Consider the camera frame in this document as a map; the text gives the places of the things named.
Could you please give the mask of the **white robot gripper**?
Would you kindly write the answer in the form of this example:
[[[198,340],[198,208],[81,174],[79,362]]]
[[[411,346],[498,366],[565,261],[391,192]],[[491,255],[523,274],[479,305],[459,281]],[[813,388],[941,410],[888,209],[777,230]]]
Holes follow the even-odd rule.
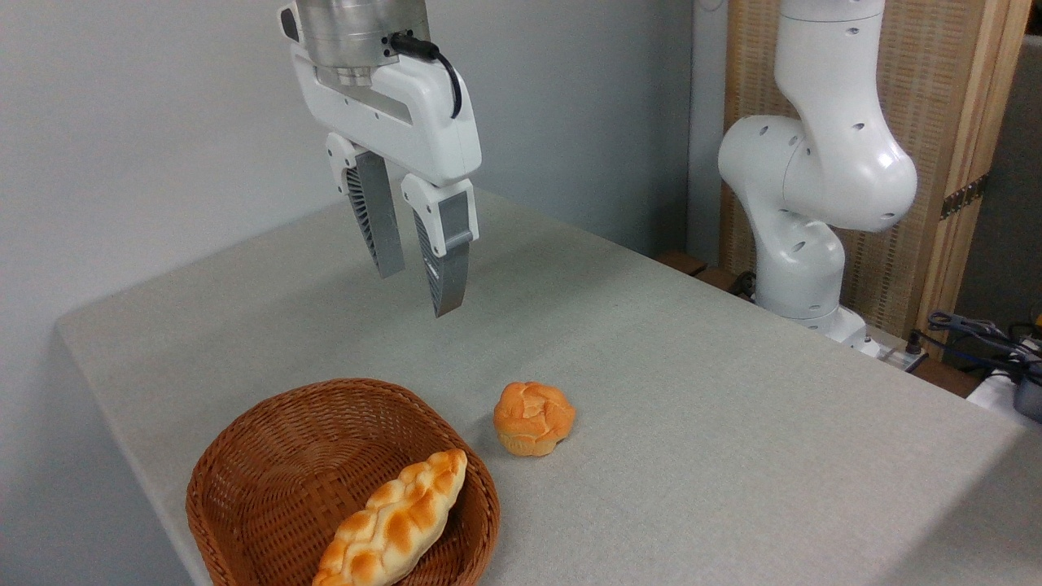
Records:
[[[371,86],[331,86],[334,71],[313,64],[298,43],[290,46],[308,108],[334,131],[325,147],[336,186],[349,200],[379,276],[405,269],[387,158],[412,172],[401,186],[414,210],[435,315],[458,308],[470,244],[479,238],[474,188],[464,178],[483,162],[465,83],[458,86],[462,109],[451,118],[453,86],[440,64],[401,56],[373,70]]]

